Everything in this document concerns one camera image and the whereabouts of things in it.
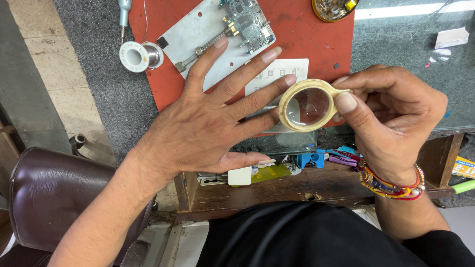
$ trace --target left hand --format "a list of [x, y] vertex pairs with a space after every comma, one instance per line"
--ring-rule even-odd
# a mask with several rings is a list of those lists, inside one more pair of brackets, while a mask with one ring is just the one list
[[274, 48], [258, 55], [224, 80], [214, 92], [203, 93], [203, 81], [216, 59], [226, 50], [227, 38], [209, 47], [193, 64], [181, 97], [168, 106], [133, 148], [141, 170], [158, 179], [172, 179], [178, 172], [216, 172], [251, 166], [269, 160], [257, 152], [236, 153], [229, 149], [242, 140], [260, 134], [279, 122], [277, 110], [238, 120], [252, 114], [293, 85], [293, 74], [248, 95], [232, 105], [224, 104], [270, 65], [282, 51]]

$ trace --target brown office chair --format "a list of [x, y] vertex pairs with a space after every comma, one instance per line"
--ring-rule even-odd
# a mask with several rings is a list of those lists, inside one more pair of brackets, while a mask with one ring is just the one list
[[[13, 248], [0, 258], [0, 266], [19, 266], [19, 259], [12, 257], [26, 258], [24, 253], [30, 253], [34, 262], [22, 266], [46, 266], [66, 231], [114, 172], [113, 167], [84, 157], [38, 147], [25, 150], [11, 174], [8, 203], [15, 238], [28, 249]], [[145, 261], [153, 239], [146, 227], [154, 203], [151, 200], [130, 226], [114, 265], [141, 266]]]

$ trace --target solder wire spool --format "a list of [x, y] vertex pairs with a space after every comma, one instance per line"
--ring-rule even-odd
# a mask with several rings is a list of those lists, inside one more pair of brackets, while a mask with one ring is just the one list
[[282, 124], [294, 132], [311, 132], [324, 126], [338, 109], [334, 98], [341, 92], [319, 79], [308, 79], [291, 86], [279, 102]]
[[163, 52], [157, 44], [151, 42], [125, 42], [119, 51], [124, 67], [133, 72], [153, 70], [163, 64]]

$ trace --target glue tube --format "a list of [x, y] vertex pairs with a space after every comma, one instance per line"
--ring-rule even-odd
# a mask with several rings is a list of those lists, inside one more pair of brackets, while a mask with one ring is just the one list
[[455, 194], [462, 193], [462, 192], [468, 191], [470, 189], [474, 189], [475, 188], [475, 179], [453, 185], [452, 188], [455, 190]]

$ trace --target magnifying lens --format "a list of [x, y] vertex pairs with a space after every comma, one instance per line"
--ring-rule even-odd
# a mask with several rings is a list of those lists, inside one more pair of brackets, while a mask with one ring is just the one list
[[329, 83], [308, 79], [291, 86], [280, 99], [279, 118], [292, 131], [305, 133], [325, 125], [338, 111], [333, 99], [341, 92]]

